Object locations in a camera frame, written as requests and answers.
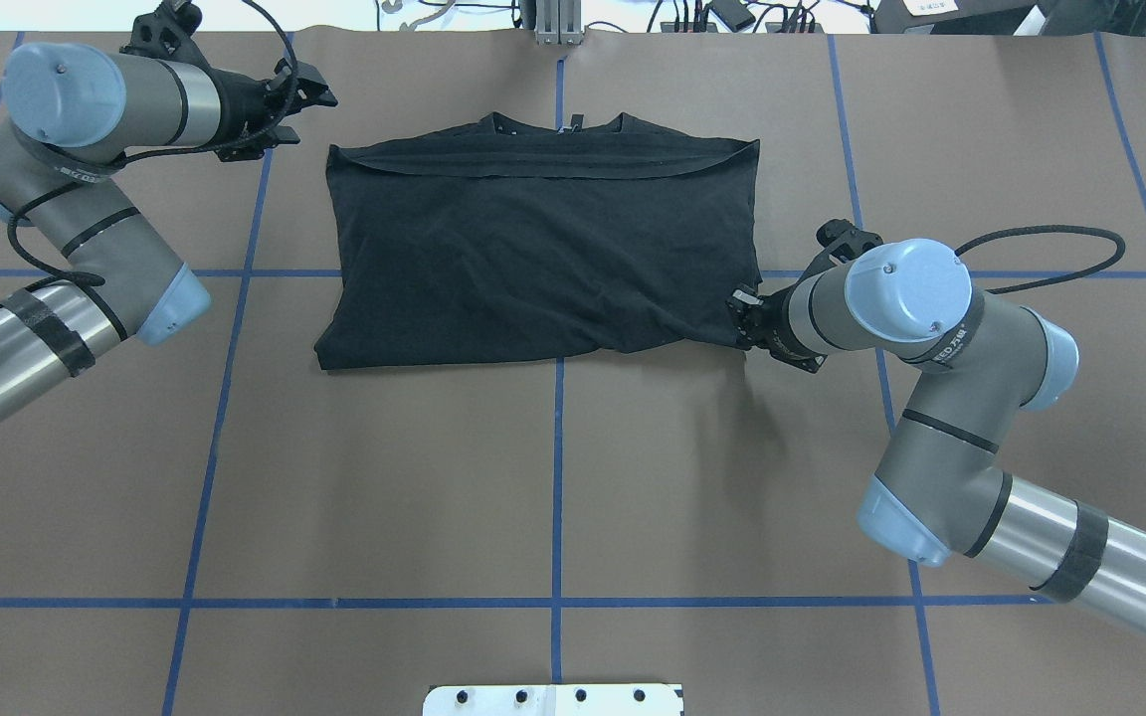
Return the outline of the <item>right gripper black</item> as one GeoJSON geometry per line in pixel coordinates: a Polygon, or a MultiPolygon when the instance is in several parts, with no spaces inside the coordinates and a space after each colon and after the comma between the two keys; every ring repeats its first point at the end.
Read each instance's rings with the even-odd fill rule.
{"type": "Polygon", "coordinates": [[[738,285],[727,298],[729,320],[736,332],[736,346],[760,348],[770,357],[809,373],[818,373],[825,362],[819,352],[796,338],[790,322],[790,302],[798,284],[759,296],[754,288],[738,285]]]}

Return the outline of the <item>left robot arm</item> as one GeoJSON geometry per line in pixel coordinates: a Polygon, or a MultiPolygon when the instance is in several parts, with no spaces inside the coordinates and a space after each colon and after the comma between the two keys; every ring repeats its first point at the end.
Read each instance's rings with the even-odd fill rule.
{"type": "Polygon", "coordinates": [[[133,159],[214,151],[254,160],[298,135],[284,118],[337,107],[317,69],[268,79],[209,65],[190,40],[123,47],[24,44],[3,70],[0,221],[36,228],[64,263],[0,300],[0,423],[129,338],[154,346],[209,310],[196,273],[115,183],[133,159]]]}

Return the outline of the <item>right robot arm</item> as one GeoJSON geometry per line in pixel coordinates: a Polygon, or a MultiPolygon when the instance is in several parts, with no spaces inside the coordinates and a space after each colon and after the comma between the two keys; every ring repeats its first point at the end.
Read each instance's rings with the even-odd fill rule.
{"type": "Polygon", "coordinates": [[[1146,533],[997,462],[1017,415],[1053,406],[1076,379],[1062,326],[974,285],[935,239],[859,242],[847,262],[822,253],[795,284],[738,286],[727,308],[741,348],[800,370],[881,349],[919,372],[859,504],[868,538],[929,567],[965,556],[1146,635],[1146,533]]]}

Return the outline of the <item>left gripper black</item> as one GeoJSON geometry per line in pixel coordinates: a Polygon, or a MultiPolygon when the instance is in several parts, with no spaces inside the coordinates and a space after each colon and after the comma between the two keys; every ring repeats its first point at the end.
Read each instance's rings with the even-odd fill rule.
{"type": "Polygon", "coordinates": [[[270,79],[218,70],[217,91],[220,97],[217,142],[236,142],[231,148],[217,150],[222,162],[259,160],[278,145],[299,144],[295,128],[273,123],[278,110],[338,107],[338,99],[322,73],[304,61],[295,65],[290,61],[278,61],[270,79]]]}

